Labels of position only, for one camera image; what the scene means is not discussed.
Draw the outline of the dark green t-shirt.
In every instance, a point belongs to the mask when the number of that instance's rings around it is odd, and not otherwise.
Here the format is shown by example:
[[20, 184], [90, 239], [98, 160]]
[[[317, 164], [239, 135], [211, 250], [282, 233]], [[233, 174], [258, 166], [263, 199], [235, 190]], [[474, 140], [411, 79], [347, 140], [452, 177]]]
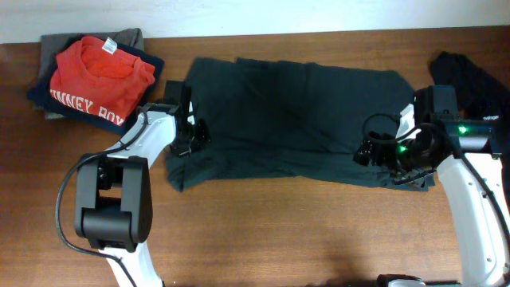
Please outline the dark green t-shirt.
[[389, 173], [358, 165], [363, 130], [394, 134], [392, 116], [414, 90], [395, 71], [316, 63], [196, 59], [185, 85], [211, 141], [184, 157], [167, 155], [167, 180], [184, 191], [211, 179], [303, 176], [391, 187]]

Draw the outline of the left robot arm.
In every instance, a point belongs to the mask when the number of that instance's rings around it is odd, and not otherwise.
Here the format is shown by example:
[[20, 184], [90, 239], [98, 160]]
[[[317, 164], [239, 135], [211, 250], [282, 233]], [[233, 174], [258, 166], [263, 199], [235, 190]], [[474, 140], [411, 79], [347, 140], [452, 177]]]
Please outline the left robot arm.
[[210, 142], [194, 117], [190, 83], [168, 81], [171, 98], [145, 104], [112, 147], [86, 155], [77, 168], [74, 228], [107, 260], [120, 286], [162, 286], [147, 239], [153, 219], [150, 169], [168, 150], [185, 157]]

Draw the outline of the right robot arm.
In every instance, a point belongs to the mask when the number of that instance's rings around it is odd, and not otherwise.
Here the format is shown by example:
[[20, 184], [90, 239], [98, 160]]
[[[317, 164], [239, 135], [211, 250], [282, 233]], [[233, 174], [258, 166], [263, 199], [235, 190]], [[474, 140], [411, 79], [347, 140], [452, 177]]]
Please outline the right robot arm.
[[395, 135], [370, 132], [354, 161], [388, 170], [393, 185], [436, 175], [446, 193], [461, 254], [461, 286], [509, 284], [509, 207], [502, 175], [499, 120], [461, 116], [455, 90], [433, 85], [414, 93]]

